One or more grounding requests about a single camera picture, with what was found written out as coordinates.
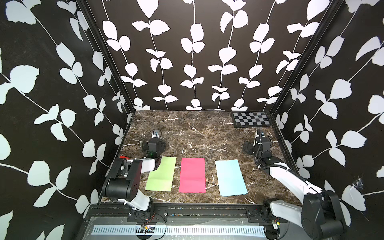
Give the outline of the yellow-green paper sheet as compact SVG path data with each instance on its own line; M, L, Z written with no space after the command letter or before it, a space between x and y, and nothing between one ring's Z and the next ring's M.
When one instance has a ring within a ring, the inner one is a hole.
M162 157L158 169L150 172L145 190L170 192L172 189L176 157Z

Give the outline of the light blue paper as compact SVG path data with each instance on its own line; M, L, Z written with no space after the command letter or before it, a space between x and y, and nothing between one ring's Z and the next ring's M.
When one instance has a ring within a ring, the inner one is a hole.
M248 193L238 160L215 161L215 164L222 197Z

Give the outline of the pink paper sheet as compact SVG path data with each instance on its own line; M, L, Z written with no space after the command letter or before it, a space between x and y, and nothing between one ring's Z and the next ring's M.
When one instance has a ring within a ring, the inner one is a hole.
M205 193L205 159L181 160L180 193Z

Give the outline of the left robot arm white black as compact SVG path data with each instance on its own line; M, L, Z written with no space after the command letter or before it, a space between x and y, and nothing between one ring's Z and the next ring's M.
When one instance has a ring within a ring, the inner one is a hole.
M141 174L159 168L166 143L160 138L151 138L143 143L143 151L146 153L143 158L119 157L113 161L102 187L102 197L136 211L149 211L153 201L139 189Z

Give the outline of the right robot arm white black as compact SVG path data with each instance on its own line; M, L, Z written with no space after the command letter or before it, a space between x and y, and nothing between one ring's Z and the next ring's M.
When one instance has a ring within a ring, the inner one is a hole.
M297 206L278 199L263 201L259 215L264 222L273 225L265 230L268 239L280 238L277 222L281 219L302 228L312 240L325 240L347 232L338 195L311 184L273 156L269 140L245 141L243 151L254 156L260 170L282 183L301 202Z

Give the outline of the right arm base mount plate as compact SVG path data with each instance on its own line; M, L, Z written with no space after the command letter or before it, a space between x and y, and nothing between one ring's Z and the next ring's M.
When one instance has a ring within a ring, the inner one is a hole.
M269 207L263 205L255 205L246 207L246 217L249 223L272 223L274 217Z

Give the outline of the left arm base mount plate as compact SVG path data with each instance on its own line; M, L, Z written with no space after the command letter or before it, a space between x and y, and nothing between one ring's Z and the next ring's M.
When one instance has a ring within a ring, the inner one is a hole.
M148 211L139 211L130 209L127 222L154 225L155 223L165 223L168 218L168 207L154 206Z

